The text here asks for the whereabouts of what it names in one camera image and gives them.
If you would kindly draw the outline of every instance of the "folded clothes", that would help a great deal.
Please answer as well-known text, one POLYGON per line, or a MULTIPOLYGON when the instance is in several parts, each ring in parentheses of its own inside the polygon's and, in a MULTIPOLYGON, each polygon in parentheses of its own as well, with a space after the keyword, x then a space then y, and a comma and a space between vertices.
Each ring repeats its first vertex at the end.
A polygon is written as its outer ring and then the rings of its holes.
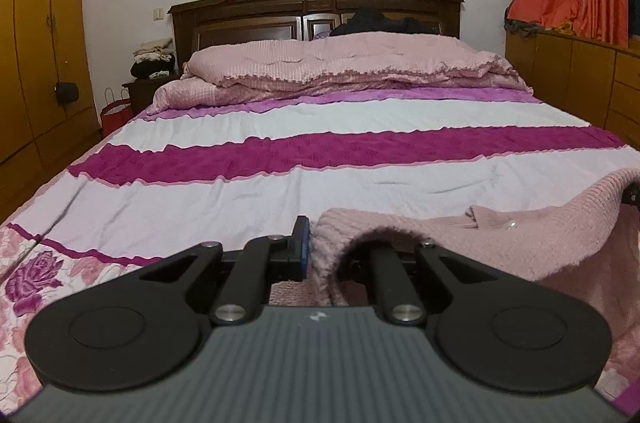
POLYGON ((145 60, 142 62, 134 63, 131 66, 131 76, 147 79, 154 73, 158 73, 158 71, 169 71, 171 72, 174 69, 175 58, 173 55, 170 55, 168 61, 163 60, 145 60))
POLYGON ((168 77, 169 76, 169 71, 156 71, 155 73, 151 73, 149 75, 149 78, 160 78, 160 77, 168 77))
POLYGON ((151 42, 145 42, 140 45, 138 49, 133 52, 133 56, 142 55, 143 53, 162 53, 171 54, 174 52, 174 39, 161 38, 159 40, 153 40, 151 42))
POLYGON ((144 62, 145 60, 161 60, 162 62, 168 62, 171 60, 171 55, 165 55, 152 51, 151 53, 142 53, 140 55, 136 55, 135 57, 133 57, 133 60, 135 63, 144 62))

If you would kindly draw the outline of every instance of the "wardrobe door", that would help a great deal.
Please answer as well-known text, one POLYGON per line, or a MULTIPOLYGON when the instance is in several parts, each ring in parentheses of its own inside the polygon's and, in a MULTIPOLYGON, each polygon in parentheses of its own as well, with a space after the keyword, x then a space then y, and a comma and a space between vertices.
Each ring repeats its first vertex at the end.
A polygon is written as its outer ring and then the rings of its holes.
POLYGON ((0 162, 31 141, 15 57, 14 0, 0 0, 0 162))
POLYGON ((564 110, 604 128, 615 64, 614 49, 575 40, 564 110))
POLYGON ((58 83, 50 26, 50 0, 15 0, 15 40, 22 90, 34 136, 66 119, 56 101, 58 83))
POLYGON ((533 76, 533 61, 536 57, 535 36, 523 37, 519 33, 508 33, 504 57, 517 69, 524 81, 536 90, 538 81, 533 76))
POLYGON ((572 40, 540 33, 536 36, 536 54, 531 82, 536 98, 564 109, 566 88, 571 72, 572 40))
POLYGON ((78 101, 65 106, 66 115, 71 117, 94 104, 84 48, 82 0, 51 0, 51 11, 58 78, 60 82, 75 82, 80 91, 78 101))

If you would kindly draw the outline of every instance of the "nightstand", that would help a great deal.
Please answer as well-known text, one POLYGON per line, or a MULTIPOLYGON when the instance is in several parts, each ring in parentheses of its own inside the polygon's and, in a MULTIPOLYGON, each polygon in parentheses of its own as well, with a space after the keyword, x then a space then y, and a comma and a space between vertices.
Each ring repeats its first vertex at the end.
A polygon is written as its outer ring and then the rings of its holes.
POLYGON ((158 88, 164 86, 172 80, 178 80, 178 75, 169 75, 167 77, 158 77, 153 79, 136 79, 133 82, 127 82, 122 86, 129 92, 131 99, 131 109, 133 116, 140 114, 148 108, 154 101, 154 94, 158 88))

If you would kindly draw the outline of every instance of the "gray ridged surface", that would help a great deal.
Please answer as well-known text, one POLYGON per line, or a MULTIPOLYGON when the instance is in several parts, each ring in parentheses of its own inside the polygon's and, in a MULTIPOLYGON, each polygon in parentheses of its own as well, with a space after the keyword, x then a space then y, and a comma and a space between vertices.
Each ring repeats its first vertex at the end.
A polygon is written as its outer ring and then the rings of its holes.
POLYGON ((100 396, 47 387, 12 416, 18 423, 625 419, 590 389, 539 399, 486 389, 444 364, 418 329, 383 323, 370 307, 267 307, 251 324, 216 330, 195 361, 151 387, 100 396))

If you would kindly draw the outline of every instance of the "bedspread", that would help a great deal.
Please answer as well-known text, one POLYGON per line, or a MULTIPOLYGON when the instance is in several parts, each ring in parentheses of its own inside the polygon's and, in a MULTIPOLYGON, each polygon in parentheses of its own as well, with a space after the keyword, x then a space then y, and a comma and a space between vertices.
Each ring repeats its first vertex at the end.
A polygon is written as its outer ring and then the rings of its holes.
POLYGON ((142 114, 0 229, 0 409, 39 387, 22 343, 38 310, 201 241, 239 249, 335 207, 429 219, 471 204, 560 206, 638 166, 615 136, 519 90, 367 90, 142 114))

